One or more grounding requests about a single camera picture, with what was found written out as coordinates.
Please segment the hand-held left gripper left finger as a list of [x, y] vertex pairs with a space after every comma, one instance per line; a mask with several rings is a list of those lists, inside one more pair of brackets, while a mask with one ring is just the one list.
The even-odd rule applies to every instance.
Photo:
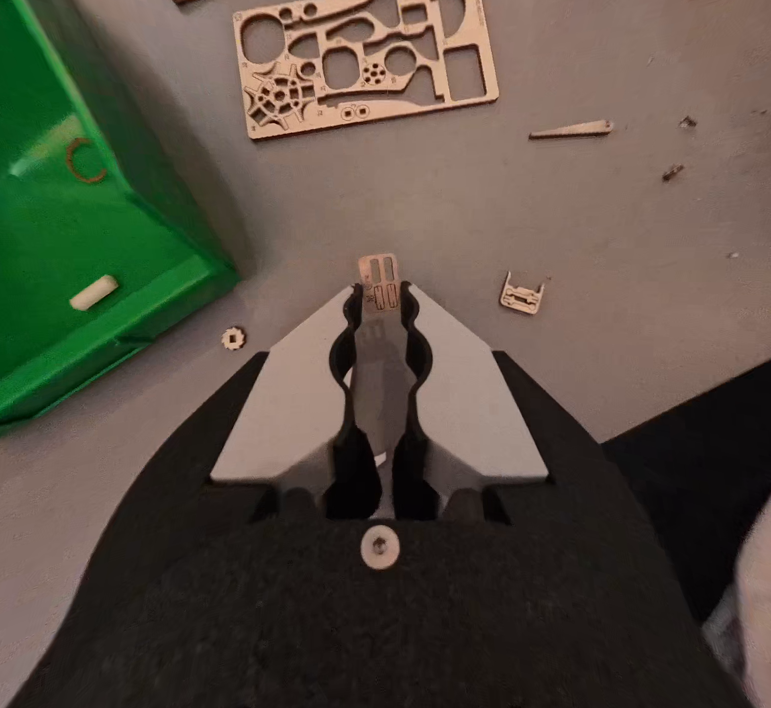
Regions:
[[330, 488], [333, 445], [352, 418], [361, 307], [361, 285], [347, 286], [270, 349], [210, 472], [213, 483], [311, 495]]

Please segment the grey desk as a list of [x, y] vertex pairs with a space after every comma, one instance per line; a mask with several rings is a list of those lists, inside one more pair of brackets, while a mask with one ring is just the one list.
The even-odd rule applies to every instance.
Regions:
[[2, 439], [2, 706], [159, 446], [364, 254], [601, 442], [769, 360], [769, 0], [483, 0], [495, 103], [254, 143], [231, 15], [284, 1], [77, 0], [244, 281]]

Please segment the small slotted wooden plate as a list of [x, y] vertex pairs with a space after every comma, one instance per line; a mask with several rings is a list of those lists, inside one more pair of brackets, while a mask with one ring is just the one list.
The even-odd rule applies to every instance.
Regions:
[[393, 253], [362, 256], [358, 260], [362, 310], [367, 316], [400, 308], [400, 275]]

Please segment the dark trousers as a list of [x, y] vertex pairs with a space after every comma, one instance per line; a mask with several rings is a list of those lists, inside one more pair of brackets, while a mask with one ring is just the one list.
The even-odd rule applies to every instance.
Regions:
[[733, 583], [770, 491], [770, 362], [602, 444], [648, 514], [695, 620]]

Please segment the green plastic bin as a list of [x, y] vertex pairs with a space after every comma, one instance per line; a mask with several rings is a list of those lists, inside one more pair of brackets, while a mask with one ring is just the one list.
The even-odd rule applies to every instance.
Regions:
[[[75, 0], [1, 0], [5, 435], [236, 286], [210, 228]], [[65, 164], [76, 137], [79, 182]], [[88, 311], [69, 299], [120, 284]]]

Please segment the pointed wooden stick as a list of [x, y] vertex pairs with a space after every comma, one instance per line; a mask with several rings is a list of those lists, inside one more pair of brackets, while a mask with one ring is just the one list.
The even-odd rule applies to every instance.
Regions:
[[529, 133], [528, 139], [564, 139], [571, 137], [601, 137], [609, 135], [614, 129], [610, 119], [599, 119], [591, 122], [563, 125], [553, 129], [539, 130]]

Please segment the wooden frame with pegs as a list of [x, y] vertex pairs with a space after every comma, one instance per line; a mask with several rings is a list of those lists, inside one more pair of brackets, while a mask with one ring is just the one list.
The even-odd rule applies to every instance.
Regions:
[[507, 271], [506, 279], [500, 292], [499, 303], [502, 307], [521, 314], [535, 315], [541, 306], [545, 293], [545, 283], [536, 289], [528, 289], [512, 282], [512, 273]]

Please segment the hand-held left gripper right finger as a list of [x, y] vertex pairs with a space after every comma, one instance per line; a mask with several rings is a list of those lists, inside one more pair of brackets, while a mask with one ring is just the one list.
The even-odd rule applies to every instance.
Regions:
[[402, 437], [412, 478], [438, 495], [545, 482], [547, 465], [491, 347], [405, 280], [401, 320], [414, 376]]

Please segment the brown rubber band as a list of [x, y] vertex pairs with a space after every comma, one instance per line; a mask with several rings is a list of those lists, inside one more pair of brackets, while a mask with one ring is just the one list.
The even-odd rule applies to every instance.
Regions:
[[68, 171], [75, 177], [76, 180], [87, 185], [98, 184], [102, 182], [107, 175], [106, 167], [102, 167], [101, 171], [94, 176], [86, 176], [80, 172], [80, 169], [76, 164], [75, 155], [81, 148], [90, 147], [91, 145], [91, 139], [79, 136], [72, 140], [65, 151], [65, 164]]

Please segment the small white cylinder piece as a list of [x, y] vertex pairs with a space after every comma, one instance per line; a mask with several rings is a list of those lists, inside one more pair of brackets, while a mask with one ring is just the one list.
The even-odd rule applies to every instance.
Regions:
[[108, 298], [119, 289], [120, 284], [111, 275], [103, 275], [69, 299], [69, 304], [76, 311], [88, 311]]

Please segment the wooden cut-out sheet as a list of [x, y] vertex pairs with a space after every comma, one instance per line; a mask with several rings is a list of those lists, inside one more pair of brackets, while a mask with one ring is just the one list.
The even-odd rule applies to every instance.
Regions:
[[252, 141], [499, 97], [483, 0], [295, 0], [232, 24]]

